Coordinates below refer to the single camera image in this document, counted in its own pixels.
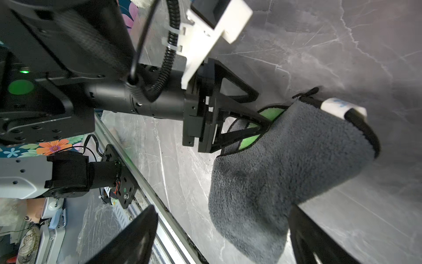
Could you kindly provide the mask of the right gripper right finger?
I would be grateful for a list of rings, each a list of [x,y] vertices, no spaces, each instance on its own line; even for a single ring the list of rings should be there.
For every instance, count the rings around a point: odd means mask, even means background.
[[[298,264],[359,264],[297,205],[290,211],[289,228]]]

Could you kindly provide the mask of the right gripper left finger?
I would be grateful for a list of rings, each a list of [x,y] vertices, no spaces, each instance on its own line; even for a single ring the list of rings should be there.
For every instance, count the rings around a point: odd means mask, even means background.
[[[153,205],[146,207],[89,264],[148,264],[158,227]]]

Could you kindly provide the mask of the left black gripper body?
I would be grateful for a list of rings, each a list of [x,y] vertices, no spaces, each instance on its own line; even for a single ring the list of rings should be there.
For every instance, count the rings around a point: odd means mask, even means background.
[[[199,140],[198,152],[214,153],[215,124],[206,97],[212,97],[217,61],[202,63],[187,84],[184,98],[182,144],[193,147]]]

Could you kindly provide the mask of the grey microfibre cloth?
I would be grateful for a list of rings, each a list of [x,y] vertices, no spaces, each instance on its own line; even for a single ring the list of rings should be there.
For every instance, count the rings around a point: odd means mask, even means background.
[[[365,108],[336,98],[320,101],[317,92],[262,109],[269,130],[223,148],[214,161],[212,223],[257,264],[278,262],[294,207],[354,178],[380,154]]]

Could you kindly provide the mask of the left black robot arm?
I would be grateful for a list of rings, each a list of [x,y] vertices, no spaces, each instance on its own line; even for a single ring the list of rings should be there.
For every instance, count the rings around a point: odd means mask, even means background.
[[[252,16],[244,1],[192,1],[181,22],[167,1],[160,67],[139,62],[158,5],[133,46],[116,1],[1,2],[1,145],[53,147],[39,161],[1,162],[1,197],[72,198],[112,187],[129,193],[122,163],[90,162],[63,139],[93,137],[95,110],[183,122],[182,143],[213,153],[264,134],[271,121],[246,107],[258,92],[208,54],[234,42]]]

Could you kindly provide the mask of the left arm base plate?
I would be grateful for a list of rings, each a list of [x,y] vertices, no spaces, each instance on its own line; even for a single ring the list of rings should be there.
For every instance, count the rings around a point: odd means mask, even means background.
[[[102,161],[106,163],[113,162],[116,168],[116,172],[113,172],[113,185],[107,187],[105,192],[110,198],[118,200],[123,209],[127,209],[133,201],[137,190],[134,176],[111,144],[106,146]]]

